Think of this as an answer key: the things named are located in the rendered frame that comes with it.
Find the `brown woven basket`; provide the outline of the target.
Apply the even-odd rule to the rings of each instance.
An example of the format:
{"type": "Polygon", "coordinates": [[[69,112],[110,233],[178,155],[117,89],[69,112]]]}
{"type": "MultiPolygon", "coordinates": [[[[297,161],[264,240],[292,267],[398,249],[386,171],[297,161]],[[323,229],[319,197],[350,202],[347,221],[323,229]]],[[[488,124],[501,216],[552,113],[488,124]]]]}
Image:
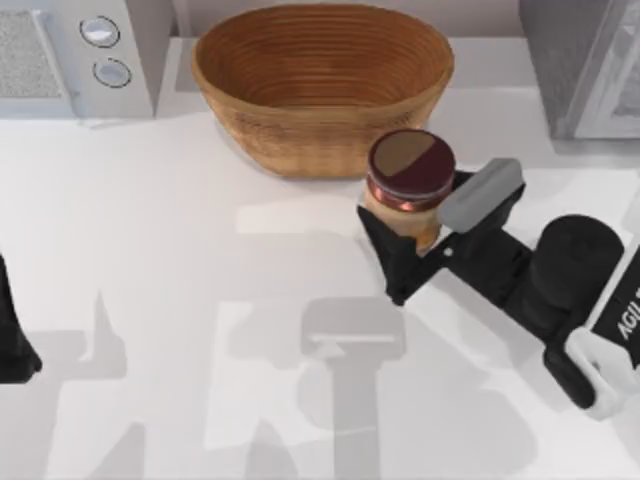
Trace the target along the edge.
{"type": "Polygon", "coordinates": [[[377,6],[283,4],[229,18],[194,44],[205,101],[264,170],[360,178],[383,134],[424,126],[455,65],[433,26],[377,6]]]}

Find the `jar with dark red lid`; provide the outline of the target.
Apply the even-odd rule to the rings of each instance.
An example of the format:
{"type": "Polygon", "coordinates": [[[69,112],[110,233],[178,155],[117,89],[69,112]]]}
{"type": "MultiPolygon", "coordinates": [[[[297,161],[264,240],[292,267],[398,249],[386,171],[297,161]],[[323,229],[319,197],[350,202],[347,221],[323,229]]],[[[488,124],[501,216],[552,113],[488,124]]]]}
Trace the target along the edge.
{"type": "Polygon", "coordinates": [[[436,209],[450,194],[456,160],[449,144],[425,130],[380,137],[369,152],[364,206],[400,236],[416,240],[423,256],[436,243],[436,209]]]}

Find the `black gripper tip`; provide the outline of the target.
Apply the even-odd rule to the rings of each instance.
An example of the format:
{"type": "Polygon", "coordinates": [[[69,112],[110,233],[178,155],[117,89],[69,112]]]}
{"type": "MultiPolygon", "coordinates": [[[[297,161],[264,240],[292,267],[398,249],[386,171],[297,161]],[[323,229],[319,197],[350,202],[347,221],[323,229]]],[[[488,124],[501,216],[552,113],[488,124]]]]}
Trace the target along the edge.
{"type": "Polygon", "coordinates": [[[0,385],[27,383],[42,367],[40,356],[19,323],[6,263],[0,254],[0,385]]]}

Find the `round microwave knob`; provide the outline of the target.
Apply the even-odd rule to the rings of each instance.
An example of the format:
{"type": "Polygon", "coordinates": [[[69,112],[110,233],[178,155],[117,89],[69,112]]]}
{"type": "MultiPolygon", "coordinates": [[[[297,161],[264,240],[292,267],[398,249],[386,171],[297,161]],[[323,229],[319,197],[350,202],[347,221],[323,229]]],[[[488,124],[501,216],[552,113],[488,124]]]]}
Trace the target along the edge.
{"type": "Polygon", "coordinates": [[[119,42],[121,36],[118,25],[105,16],[82,20],[79,31],[88,44],[97,48],[112,48],[119,42]]]}
{"type": "Polygon", "coordinates": [[[124,88],[132,81],[129,67],[111,57],[96,61],[92,66],[92,73],[101,85],[111,89],[124,88]]]}

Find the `pale microwave oven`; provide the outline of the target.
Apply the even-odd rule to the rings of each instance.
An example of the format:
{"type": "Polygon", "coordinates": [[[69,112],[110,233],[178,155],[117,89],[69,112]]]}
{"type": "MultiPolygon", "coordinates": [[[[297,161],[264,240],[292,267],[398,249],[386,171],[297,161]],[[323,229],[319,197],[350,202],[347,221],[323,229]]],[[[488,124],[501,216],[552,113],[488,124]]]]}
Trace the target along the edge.
{"type": "Polygon", "coordinates": [[[0,0],[0,119],[153,117],[175,25],[172,0],[0,0]],[[80,22],[96,16],[118,25],[112,48],[81,37],[80,22]],[[94,78],[109,57],[131,70],[126,87],[94,78]]]}

